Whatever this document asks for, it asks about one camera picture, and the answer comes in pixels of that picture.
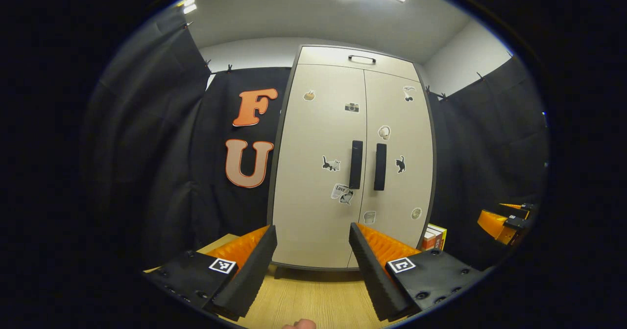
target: cabinet door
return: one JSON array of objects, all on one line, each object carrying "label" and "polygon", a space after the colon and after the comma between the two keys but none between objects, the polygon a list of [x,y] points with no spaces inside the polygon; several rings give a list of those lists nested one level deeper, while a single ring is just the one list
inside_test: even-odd
[{"label": "cabinet door", "polygon": [[[345,109],[351,103],[359,112]],[[332,193],[336,184],[349,184],[352,141],[365,147],[365,113],[363,70],[297,66],[276,167],[274,262],[346,268],[350,224],[359,218],[363,185],[353,190],[350,204],[341,203],[346,198],[339,195],[332,199]]]},{"label": "cabinet door", "polygon": [[[425,95],[416,81],[368,70],[364,75],[368,133],[359,222],[416,247],[426,227],[434,173]],[[374,190],[377,143],[387,150],[383,190]]]}]

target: wooden table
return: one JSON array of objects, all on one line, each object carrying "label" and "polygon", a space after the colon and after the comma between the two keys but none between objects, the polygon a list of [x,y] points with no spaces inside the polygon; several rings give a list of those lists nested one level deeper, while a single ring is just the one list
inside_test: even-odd
[{"label": "wooden table", "polygon": [[[207,253],[237,237],[225,235],[198,252]],[[317,329],[378,329],[400,321],[379,322],[358,271],[281,269],[279,279],[275,272],[276,266],[270,265],[246,317],[237,322],[221,318],[253,329],[280,329],[301,318],[313,320]]]}]

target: ceiling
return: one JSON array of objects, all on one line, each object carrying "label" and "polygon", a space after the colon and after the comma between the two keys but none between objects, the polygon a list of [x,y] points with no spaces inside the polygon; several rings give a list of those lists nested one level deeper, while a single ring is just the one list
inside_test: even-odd
[{"label": "ceiling", "polygon": [[358,44],[425,63],[470,21],[444,0],[195,0],[198,48],[265,37]]}]

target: sticker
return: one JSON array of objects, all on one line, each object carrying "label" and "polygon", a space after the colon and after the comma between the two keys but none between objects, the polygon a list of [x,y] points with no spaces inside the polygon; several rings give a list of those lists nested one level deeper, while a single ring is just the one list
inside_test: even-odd
[{"label": "sticker", "polygon": [[396,166],[398,166],[397,173],[405,172],[405,157],[401,155],[401,159],[395,159],[395,160],[396,160]]},{"label": "sticker", "polygon": [[305,93],[305,95],[303,95],[303,99],[305,101],[311,101],[313,100],[315,97],[315,91],[314,90],[309,90],[307,93]]},{"label": "sticker", "polygon": [[341,195],[345,194],[349,190],[347,185],[336,184],[333,186],[333,191],[331,192],[331,199],[338,199]]},{"label": "sticker", "polygon": [[423,215],[423,210],[421,208],[416,208],[411,211],[411,218],[414,220],[418,219],[421,215]]},{"label": "sticker", "polygon": [[376,211],[366,211],[363,214],[363,223],[365,225],[374,224],[374,220],[376,219],[377,212]]},{"label": "sticker", "polygon": [[347,204],[348,206],[351,204],[352,196],[354,195],[353,190],[349,190],[347,193],[340,196],[340,203]]},{"label": "sticker", "polygon": [[230,260],[217,258],[213,264],[209,266],[209,269],[219,271],[220,273],[228,274],[231,272],[231,269],[235,266],[235,262]]},{"label": "sticker", "polygon": [[403,87],[403,93],[405,93],[405,101],[414,101],[414,97],[411,96],[409,93],[415,93],[416,92],[416,88],[413,86],[404,86]]},{"label": "sticker", "polygon": [[387,263],[390,265],[395,273],[400,273],[401,271],[414,269],[416,267],[416,265],[412,263],[411,260],[409,260],[407,257],[397,260],[390,260]]},{"label": "sticker", "polygon": [[329,169],[329,171],[339,171],[340,170],[340,163],[342,162],[338,162],[337,159],[335,159],[332,162],[328,162],[327,161],[327,157],[325,157],[324,155],[322,155],[322,168],[324,170]]},{"label": "sticker", "polygon": [[356,104],[356,103],[344,104],[344,110],[350,113],[359,113],[359,104]]},{"label": "sticker", "polygon": [[392,130],[390,130],[390,126],[381,126],[381,128],[379,128],[379,137],[381,137],[383,140],[390,139],[391,133]]}]

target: white wall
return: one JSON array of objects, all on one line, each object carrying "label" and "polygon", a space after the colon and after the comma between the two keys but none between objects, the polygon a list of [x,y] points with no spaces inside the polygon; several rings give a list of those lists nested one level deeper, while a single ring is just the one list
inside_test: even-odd
[{"label": "white wall", "polygon": [[[209,68],[212,72],[228,70],[229,64],[233,65],[233,70],[259,67],[291,67],[294,64],[298,46],[302,44],[338,45],[376,50],[357,44],[323,39],[276,37],[233,41],[231,43],[204,47],[200,49],[200,53],[205,61],[211,59]],[[426,82],[425,71],[422,66],[418,66],[418,70],[421,72],[423,81]],[[215,75],[211,75],[209,78],[207,88],[213,77]]]},{"label": "white wall", "polygon": [[423,64],[428,85],[437,94],[451,95],[479,79],[477,72],[486,75],[505,63],[508,51],[483,25],[470,21]]}]

